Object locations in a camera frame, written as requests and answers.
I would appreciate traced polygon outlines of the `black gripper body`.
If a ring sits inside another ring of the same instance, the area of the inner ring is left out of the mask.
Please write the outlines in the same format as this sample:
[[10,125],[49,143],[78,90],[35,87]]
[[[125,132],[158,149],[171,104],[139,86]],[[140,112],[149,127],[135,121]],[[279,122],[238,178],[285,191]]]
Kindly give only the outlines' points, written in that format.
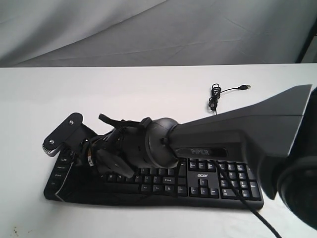
[[123,149],[123,142],[131,129],[139,131],[139,122],[114,120],[104,114],[99,114],[99,120],[111,125],[113,129],[84,141],[81,154],[75,156],[75,168],[88,174],[106,174],[113,172],[109,167],[111,158],[120,157],[133,169],[133,174],[136,173],[138,166],[128,160],[128,153]]

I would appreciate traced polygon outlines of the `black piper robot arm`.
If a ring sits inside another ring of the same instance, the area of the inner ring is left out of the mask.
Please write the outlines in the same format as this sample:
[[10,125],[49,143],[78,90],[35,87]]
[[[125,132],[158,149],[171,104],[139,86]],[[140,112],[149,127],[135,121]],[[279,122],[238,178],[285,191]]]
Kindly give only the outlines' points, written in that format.
[[175,168],[182,158],[245,162],[259,176],[291,153],[311,96],[311,85],[292,87],[257,104],[180,124],[171,118],[115,121],[87,138],[83,165],[97,173],[131,177],[137,168]]

